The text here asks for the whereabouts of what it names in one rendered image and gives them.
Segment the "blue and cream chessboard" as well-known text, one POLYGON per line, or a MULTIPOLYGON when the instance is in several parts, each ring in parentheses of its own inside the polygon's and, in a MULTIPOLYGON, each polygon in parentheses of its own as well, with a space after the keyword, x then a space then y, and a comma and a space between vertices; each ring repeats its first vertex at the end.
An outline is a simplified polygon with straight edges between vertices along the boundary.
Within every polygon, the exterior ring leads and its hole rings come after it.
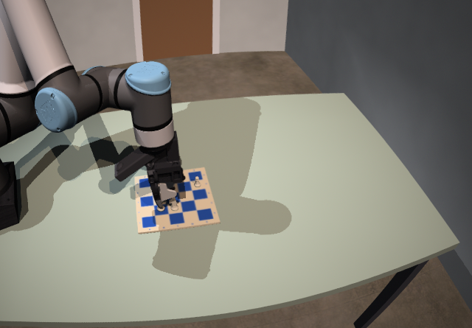
POLYGON ((157 210, 148 176, 135 177, 136 217, 138 234, 171 231, 220 223, 205 168, 183 170, 185 180, 175 184, 178 210, 171 209, 169 200, 162 202, 164 211, 157 210), (195 187, 195 177, 200 187, 195 187))

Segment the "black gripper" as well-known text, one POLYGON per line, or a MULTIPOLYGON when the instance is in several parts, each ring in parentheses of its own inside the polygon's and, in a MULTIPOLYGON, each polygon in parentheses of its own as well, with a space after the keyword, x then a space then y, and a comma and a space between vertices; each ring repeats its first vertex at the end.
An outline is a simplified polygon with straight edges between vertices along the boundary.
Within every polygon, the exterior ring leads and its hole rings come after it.
POLYGON ((177 133, 174 131, 173 139, 163 146, 150 148, 141 145, 141 147, 146 151, 152 152, 155 156, 145 166, 147 167, 147 177, 151 185, 153 198, 156 205, 163 209, 162 201, 177 196, 177 192, 170 188, 173 188, 177 183, 183 182, 177 133))

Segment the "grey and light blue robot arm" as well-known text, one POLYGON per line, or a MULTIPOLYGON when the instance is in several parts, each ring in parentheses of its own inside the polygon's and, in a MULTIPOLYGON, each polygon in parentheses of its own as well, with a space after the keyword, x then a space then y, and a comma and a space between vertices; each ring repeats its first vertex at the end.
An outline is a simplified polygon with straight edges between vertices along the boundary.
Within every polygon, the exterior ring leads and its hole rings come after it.
POLYGON ((168 68, 153 61, 78 76, 45 0, 0 0, 0 147, 40 125, 63 132, 106 108, 131 112, 138 144, 163 146, 174 137, 170 87, 168 68))

